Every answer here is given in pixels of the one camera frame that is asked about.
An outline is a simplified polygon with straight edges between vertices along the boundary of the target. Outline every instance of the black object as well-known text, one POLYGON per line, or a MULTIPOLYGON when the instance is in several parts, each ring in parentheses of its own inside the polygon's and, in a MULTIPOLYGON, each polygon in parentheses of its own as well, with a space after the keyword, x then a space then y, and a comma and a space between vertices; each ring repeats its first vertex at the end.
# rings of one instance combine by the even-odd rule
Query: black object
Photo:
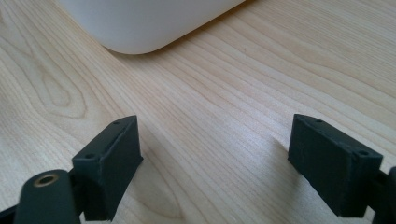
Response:
POLYGON ((381 154, 332 125, 294 115, 289 161, 337 216, 363 217, 369 205, 373 223, 396 222, 396 167, 384 174, 381 154))
POLYGON ((23 186, 20 203, 0 213, 0 223, 80 223, 112 220, 143 158, 136 116, 109 124, 74 158, 69 173, 52 170, 23 186))

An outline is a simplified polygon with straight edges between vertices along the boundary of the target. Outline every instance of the wooden surface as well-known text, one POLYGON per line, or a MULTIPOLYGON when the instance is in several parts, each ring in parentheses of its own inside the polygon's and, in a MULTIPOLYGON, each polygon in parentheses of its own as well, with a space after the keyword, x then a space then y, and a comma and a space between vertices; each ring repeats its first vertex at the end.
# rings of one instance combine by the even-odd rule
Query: wooden surface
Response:
POLYGON ((370 223, 336 217, 287 161, 292 116, 396 165, 396 2, 257 0, 147 55, 111 52, 55 1, 0 1, 0 210, 107 124, 145 158, 114 223, 370 223))

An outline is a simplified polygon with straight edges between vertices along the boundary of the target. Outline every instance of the wood grain pattern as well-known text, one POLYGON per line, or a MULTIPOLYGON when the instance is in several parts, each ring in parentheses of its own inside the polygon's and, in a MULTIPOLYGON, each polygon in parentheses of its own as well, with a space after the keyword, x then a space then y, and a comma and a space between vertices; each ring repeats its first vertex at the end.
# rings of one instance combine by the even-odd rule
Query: wood grain pattern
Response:
POLYGON ((370 223, 371 210, 335 217, 288 163, 292 115, 377 150, 388 172, 395 62, 393 0, 249 1, 135 56, 104 49, 56 1, 1 1, 0 210, 136 114, 145 160, 114 223, 370 223))

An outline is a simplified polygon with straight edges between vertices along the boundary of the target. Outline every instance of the white plastic object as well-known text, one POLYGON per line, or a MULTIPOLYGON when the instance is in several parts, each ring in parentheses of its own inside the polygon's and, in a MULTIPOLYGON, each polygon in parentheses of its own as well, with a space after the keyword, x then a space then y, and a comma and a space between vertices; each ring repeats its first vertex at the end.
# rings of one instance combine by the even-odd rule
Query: white plastic object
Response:
POLYGON ((244 0, 59 0, 103 46, 141 54, 159 49, 244 0))

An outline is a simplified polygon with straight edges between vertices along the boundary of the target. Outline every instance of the white bowl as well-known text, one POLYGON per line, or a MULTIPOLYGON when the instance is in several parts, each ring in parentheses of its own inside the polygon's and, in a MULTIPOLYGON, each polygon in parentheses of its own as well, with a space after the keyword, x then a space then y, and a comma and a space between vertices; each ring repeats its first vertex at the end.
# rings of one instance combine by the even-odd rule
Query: white bowl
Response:
POLYGON ((244 0, 59 0, 106 48, 141 54, 159 49, 244 0))

